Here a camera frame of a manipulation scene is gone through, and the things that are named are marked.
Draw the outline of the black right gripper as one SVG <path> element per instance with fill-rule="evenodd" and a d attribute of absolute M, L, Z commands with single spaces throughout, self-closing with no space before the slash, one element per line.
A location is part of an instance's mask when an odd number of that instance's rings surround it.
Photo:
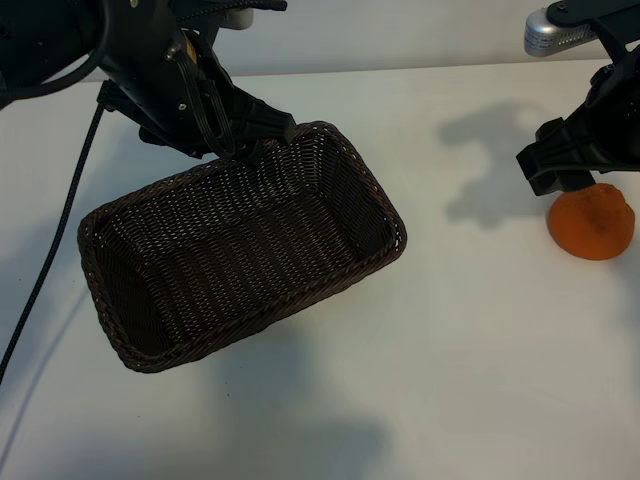
<path fill-rule="evenodd" d="M 572 144 L 571 129 L 578 145 Z M 544 123 L 516 155 L 536 196 L 576 192 L 595 184 L 590 171 L 639 170 L 639 49 L 601 67 L 583 105 L 566 119 Z"/>

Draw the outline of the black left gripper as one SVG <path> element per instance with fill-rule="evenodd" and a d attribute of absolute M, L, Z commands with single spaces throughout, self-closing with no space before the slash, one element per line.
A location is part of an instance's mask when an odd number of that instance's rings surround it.
<path fill-rule="evenodd" d="M 248 2 L 113 1 L 110 12 L 107 105 L 139 125 L 142 142 L 195 159 L 291 143 L 293 116 L 236 88 L 213 51 L 219 30 L 248 28 Z"/>

